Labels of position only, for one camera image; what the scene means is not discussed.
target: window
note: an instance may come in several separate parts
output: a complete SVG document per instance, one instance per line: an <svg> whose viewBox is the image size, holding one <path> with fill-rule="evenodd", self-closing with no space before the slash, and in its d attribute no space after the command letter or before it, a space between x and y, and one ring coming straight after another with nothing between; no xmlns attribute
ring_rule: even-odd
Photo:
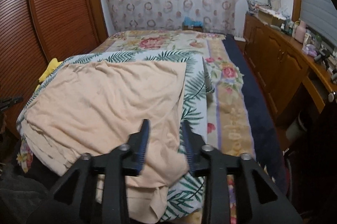
<svg viewBox="0 0 337 224"><path fill-rule="evenodd" d="M302 0L300 19L337 46L337 10L331 0Z"/></svg>

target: dark cloth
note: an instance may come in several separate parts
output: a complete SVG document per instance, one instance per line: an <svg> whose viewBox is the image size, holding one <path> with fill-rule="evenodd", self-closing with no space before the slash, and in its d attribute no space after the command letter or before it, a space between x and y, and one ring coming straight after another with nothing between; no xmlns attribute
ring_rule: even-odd
<svg viewBox="0 0 337 224"><path fill-rule="evenodd" d="M41 183L18 174L18 168L7 164L0 178L0 223L26 223L48 193Z"/></svg>
<svg viewBox="0 0 337 224"><path fill-rule="evenodd" d="M223 44L230 60L244 74L242 94L254 139L256 160L263 168L267 167L269 176L275 179L275 184L282 193L286 194L288 186L283 153L265 98L233 36L227 35Z"/></svg>

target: louvered wardrobe door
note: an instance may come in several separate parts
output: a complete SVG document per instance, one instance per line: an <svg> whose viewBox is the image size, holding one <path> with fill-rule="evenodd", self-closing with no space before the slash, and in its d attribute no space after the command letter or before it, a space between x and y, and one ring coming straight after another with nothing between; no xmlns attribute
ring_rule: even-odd
<svg viewBox="0 0 337 224"><path fill-rule="evenodd" d="M0 0L0 98L23 96L6 111L7 127L16 134L15 122L33 94L47 61L33 29L27 0Z"/></svg>
<svg viewBox="0 0 337 224"><path fill-rule="evenodd" d="M48 58L89 53L97 47L88 0L29 0L34 23Z"/></svg>

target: navy blue blanket edge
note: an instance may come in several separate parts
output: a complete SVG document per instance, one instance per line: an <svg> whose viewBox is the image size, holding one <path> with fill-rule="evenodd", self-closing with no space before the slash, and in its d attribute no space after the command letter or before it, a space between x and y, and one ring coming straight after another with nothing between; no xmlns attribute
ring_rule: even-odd
<svg viewBox="0 0 337 224"><path fill-rule="evenodd" d="M254 139L256 160L263 168L266 166L269 176L275 179L275 184L286 194L288 185L283 153L264 96L234 37L227 35L222 42L230 60L244 75L242 94Z"/></svg>

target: peach cloth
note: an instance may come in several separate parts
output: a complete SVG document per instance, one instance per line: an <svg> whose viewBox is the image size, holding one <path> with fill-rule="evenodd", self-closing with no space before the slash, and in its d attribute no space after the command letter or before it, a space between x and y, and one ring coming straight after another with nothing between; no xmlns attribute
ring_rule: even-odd
<svg viewBox="0 0 337 224"><path fill-rule="evenodd" d="M165 61L65 65L27 108L28 145L63 175L82 153L109 153L149 119L142 174L126 183L131 218L156 223L168 187L188 171L177 152L185 70L186 63Z"/></svg>

